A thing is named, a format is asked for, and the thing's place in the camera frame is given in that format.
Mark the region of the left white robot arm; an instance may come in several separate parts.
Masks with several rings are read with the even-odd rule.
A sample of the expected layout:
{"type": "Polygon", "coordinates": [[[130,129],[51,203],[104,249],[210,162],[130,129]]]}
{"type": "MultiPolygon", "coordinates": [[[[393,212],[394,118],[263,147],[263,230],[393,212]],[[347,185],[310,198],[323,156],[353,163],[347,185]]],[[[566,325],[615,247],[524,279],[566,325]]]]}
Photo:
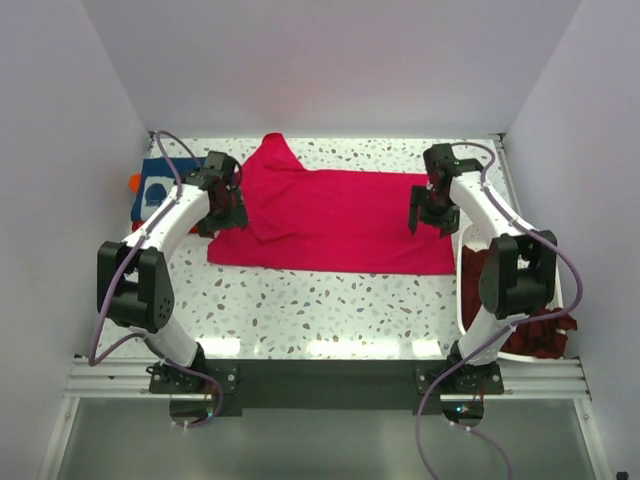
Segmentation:
{"type": "Polygon", "coordinates": [[[98,324],[90,346],[90,362],[100,363],[114,351],[98,354],[106,320],[127,329],[127,339],[141,338],[166,362],[171,378],[185,392],[200,390],[207,368],[203,354],[174,315],[175,296],[169,260],[188,234],[214,237],[226,229],[245,228],[249,220],[240,183],[242,170],[230,155],[213,151],[204,165],[178,176],[163,203],[137,230],[120,242],[104,242],[97,252],[98,324]]]}

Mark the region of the pink t shirt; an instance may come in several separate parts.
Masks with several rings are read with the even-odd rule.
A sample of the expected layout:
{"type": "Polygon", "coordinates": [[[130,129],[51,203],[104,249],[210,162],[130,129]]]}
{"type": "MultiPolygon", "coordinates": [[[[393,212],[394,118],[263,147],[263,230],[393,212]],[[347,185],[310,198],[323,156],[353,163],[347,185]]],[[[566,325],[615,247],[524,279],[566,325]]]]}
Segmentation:
{"type": "Polygon", "coordinates": [[[280,133],[243,165],[249,224],[221,231],[209,262],[370,274],[452,275],[452,241],[408,228],[411,188],[425,174],[308,170],[280,133]]]}

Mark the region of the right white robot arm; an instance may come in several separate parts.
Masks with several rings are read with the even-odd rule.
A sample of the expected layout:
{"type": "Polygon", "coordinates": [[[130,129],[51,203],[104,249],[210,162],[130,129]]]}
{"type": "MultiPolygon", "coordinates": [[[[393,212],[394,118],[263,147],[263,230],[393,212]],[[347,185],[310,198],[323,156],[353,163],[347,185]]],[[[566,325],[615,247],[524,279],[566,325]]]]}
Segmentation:
{"type": "Polygon", "coordinates": [[[466,393],[481,380],[479,366],[497,360],[515,322],[553,300],[557,239],[519,220],[487,178],[488,168],[475,158],[458,158],[452,144],[432,145],[423,160],[429,183],[411,188],[409,230],[423,223],[444,237],[458,231],[464,214],[487,247],[478,281],[481,307],[457,342],[461,359],[445,369],[448,386],[466,393]]]}

